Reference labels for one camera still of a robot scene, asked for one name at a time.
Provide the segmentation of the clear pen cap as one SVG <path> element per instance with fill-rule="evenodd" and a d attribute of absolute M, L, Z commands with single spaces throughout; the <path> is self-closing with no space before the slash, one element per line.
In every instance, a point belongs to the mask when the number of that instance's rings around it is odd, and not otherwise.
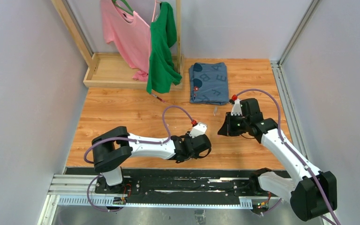
<path fill-rule="evenodd" d="M 217 112 L 218 112 L 218 107 L 216 106 L 213 110 L 213 115 L 216 116 Z"/>

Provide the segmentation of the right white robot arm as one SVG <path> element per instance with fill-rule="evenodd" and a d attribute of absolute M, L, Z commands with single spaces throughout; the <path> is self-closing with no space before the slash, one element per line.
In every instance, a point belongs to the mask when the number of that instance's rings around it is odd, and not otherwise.
<path fill-rule="evenodd" d="M 218 135 L 248 133 L 272 152 L 291 177 L 285 179 L 271 169 L 262 168 L 251 173 L 250 190 L 255 194 L 270 192 L 282 198 L 302 221 L 334 212 L 338 207 L 335 175 L 309 162 L 272 118 L 264 119 L 257 99 L 240 100 L 233 96 L 230 103 L 232 110 L 226 113 Z"/>

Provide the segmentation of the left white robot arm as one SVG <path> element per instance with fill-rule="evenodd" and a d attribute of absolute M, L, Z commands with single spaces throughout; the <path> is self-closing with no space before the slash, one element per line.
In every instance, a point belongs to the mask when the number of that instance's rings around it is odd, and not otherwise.
<path fill-rule="evenodd" d="M 123 183 L 121 164 L 128 158 L 153 157 L 182 163 L 189 159 L 200 159 L 203 152 L 210 154 L 211 142 L 202 129 L 192 128 L 182 136 L 151 138 L 137 136 L 124 126 L 116 127 L 91 142 L 94 171 L 102 174 L 109 186 Z"/>

